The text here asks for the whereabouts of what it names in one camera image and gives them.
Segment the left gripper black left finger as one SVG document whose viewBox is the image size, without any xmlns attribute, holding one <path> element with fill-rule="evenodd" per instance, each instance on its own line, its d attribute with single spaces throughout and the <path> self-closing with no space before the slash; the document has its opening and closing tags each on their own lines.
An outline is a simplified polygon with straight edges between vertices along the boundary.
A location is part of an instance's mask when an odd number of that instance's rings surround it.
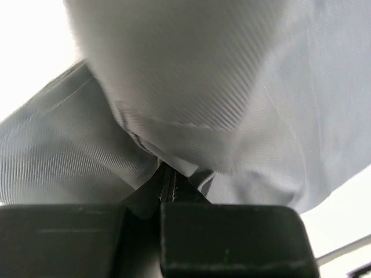
<svg viewBox="0 0 371 278">
<path fill-rule="evenodd" d="M 138 225 L 159 205 L 168 168 L 160 167 L 123 201 L 1 207 L 2 277 L 111 277 Z"/>
</svg>

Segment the grey pleated skirt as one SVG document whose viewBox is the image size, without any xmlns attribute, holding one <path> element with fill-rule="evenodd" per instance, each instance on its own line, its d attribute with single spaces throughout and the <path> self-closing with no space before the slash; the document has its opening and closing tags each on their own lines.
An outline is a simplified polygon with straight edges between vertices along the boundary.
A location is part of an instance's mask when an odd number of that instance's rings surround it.
<svg viewBox="0 0 371 278">
<path fill-rule="evenodd" d="M 1 123 L 1 203 L 111 203 L 161 163 L 305 212 L 370 164 L 369 1 L 66 1 L 84 60 Z"/>
</svg>

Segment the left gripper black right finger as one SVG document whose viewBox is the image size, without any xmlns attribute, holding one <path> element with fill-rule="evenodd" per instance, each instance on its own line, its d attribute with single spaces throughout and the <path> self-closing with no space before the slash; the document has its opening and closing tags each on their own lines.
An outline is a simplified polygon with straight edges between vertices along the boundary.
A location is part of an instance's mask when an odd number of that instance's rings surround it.
<svg viewBox="0 0 371 278">
<path fill-rule="evenodd" d="M 160 206 L 164 277 L 318 277 L 299 215 L 284 206 L 211 204 L 173 169 Z"/>
</svg>

